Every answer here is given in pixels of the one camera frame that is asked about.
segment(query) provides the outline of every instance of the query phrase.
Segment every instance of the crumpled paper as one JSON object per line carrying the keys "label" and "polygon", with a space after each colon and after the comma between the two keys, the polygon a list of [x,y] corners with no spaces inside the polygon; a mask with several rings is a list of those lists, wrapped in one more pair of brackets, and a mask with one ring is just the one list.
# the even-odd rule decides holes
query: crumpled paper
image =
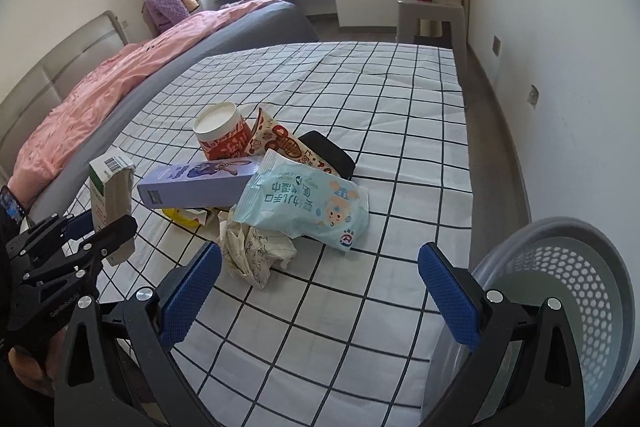
{"label": "crumpled paper", "polygon": [[298,251],[283,233],[236,223],[235,209],[218,214],[220,250],[231,272],[261,290],[269,280],[271,266],[286,269]]}

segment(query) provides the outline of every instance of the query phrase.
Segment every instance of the watch face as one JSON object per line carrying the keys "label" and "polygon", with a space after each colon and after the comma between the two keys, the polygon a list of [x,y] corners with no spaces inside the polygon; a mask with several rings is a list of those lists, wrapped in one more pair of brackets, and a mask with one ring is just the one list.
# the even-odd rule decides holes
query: watch face
{"label": "watch face", "polygon": [[6,186],[2,187],[0,190],[0,208],[4,210],[4,218],[8,217],[18,227],[20,227],[22,219],[24,218],[24,209]]}

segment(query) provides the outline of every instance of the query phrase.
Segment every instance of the floor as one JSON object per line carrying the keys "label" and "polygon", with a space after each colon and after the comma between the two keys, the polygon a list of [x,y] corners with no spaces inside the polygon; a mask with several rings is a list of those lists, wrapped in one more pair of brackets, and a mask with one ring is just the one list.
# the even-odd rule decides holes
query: floor
{"label": "floor", "polygon": [[[342,33],[337,19],[313,23],[320,39],[394,42],[387,33]],[[450,48],[450,38],[420,43]],[[469,264],[475,268],[492,248],[529,222],[526,194],[506,122],[475,53],[469,49],[468,78],[462,83],[474,190],[473,230]]]}

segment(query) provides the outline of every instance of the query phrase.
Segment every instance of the gray laundry basket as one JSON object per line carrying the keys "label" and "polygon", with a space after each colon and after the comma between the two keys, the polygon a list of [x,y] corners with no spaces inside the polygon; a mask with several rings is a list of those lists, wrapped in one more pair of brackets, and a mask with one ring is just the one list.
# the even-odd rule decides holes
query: gray laundry basket
{"label": "gray laundry basket", "polygon": [[[633,290],[615,247],[602,232],[583,221],[567,217],[542,219],[494,248],[473,276],[485,290],[500,290],[513,302],[539,306],[548,297],[562,301],[580,357],[586,425],[593,426],[621,383],[634,334]],[[513,346],[506,353],[481,410],[483,417],[495,412],[517,349]],[[456,343],[448,328],[443,328],[427,376],[424,417],[437,404],[467,355],[468,349]]]}

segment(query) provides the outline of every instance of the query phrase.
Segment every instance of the human hand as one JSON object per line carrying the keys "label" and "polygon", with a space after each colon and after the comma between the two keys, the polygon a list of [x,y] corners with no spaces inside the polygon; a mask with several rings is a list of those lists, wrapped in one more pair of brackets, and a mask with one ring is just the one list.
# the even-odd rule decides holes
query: human hand
{"label": "human hand", "polygon": [[58,364],[65,344],[65,334],[66,327],[49,339],[45,371],[32,356],[20,353],[15,349],[9,351],[9,363],[14,370],[15,376],[26,387],[53,397],[53,381],[58,373]]}

